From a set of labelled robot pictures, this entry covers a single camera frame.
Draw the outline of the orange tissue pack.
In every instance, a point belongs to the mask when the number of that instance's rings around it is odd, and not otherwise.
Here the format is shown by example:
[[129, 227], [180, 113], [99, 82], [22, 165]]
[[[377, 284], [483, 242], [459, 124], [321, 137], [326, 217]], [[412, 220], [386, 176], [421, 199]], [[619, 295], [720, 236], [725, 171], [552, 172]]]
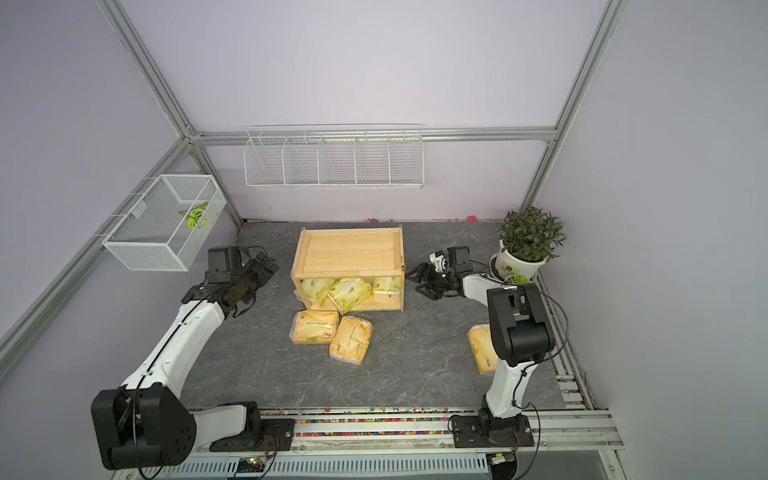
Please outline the orange tissue pack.
[[373, 335], [373, 324], [359, 317], [343, 316], [329, 346], [331, 359], [360, 366]]
[[469, 329], [467, 337], [479, 374], [489, 375], [494, 373], [499, 357], [492, 344], [490, 325], [473, 325]]
[[293, 344], [330, 344], [340, 321], [337, 311], [305, 310], [293, 320], [289, 338]]

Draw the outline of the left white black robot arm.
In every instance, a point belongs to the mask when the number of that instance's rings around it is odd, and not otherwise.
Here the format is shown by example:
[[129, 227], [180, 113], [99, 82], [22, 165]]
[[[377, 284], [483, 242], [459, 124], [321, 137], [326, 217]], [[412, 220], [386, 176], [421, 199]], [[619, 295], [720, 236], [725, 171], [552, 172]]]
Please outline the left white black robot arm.
[[221, 442], [233, 446], [264, 428], [254, 401], [192, 412], [181, 401], [186, 379], [212, 334], [228, 317], [253, 307], [258, 290], [279, 266], [261, 246], [209, 249], [204, 280], [181, 300], [171, 326], [119, 387], [100, 391], [91, 403], [99, 455], [108, 470], [160, 469]]

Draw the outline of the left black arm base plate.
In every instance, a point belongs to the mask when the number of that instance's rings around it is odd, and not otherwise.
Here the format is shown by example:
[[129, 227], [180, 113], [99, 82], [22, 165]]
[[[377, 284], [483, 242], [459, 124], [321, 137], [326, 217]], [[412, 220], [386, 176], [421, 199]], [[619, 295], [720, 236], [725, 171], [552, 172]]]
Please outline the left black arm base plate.
[[289, 451], [294, 439], [293, 418], [262, 419], [255, 429], [217, 440], [209, 446], [211, 452], [282, 452]]

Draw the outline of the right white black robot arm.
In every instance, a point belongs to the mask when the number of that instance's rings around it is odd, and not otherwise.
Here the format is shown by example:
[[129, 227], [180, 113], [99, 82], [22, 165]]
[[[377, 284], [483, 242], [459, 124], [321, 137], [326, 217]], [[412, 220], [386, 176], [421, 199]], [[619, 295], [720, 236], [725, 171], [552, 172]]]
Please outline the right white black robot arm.
[[485, 435], [518, 432], [527, 426], [523, 399], [530, 376], [555, 349], [554, 333], [535, 285], [505, 283], [475, 266], [468, 247], [449, 247], [432, 253], [406, 278], [431, 300], [455, 293], [487, 307], [498, 364], [478, 420]]

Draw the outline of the wooden two-tier shelf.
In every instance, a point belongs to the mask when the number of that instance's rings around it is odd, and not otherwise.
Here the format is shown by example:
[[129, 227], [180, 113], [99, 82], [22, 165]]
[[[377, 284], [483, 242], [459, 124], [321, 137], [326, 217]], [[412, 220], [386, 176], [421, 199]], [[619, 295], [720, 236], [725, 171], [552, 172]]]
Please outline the wooden two-tier shelf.
[[361, 278], [373, 285], [378, 277], [405, 280], [403, 230], [394, 228], [304, 229], [290, 271], [295, 293], [311, 310], [333, 310], [326, 299], [310, 298], [311, 280]]

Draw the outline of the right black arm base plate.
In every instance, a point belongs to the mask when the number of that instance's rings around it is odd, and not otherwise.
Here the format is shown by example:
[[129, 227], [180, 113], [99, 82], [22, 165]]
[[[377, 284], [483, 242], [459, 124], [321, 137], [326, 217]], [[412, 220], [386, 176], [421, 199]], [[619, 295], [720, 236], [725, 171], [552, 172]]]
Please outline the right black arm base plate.
[[447, 422], [455, 448], [532, 447], [535, 438], [528, 418], [518, 414], [510, 418], [483, 415], [451, 415]]

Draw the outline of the green tissue pack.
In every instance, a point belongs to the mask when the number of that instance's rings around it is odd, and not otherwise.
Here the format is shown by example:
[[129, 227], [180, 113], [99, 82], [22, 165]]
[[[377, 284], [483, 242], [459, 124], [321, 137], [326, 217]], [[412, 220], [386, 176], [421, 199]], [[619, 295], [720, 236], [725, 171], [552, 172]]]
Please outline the green tissue pack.
[[402, 290], [402, 278], [399, 276], [379, 276], [373, 280], [373, 293], [375, 297], [399, 298]]
[[373, 295], [373, 287], [362, 278], [342, 278], [327, 290], [331, 302], [342, 315], [354, 310]]
[[294, 295], [308, 309], [320, 309], [327, 300], [329, 288], [336, 282], [333, 278], [302, 279]]

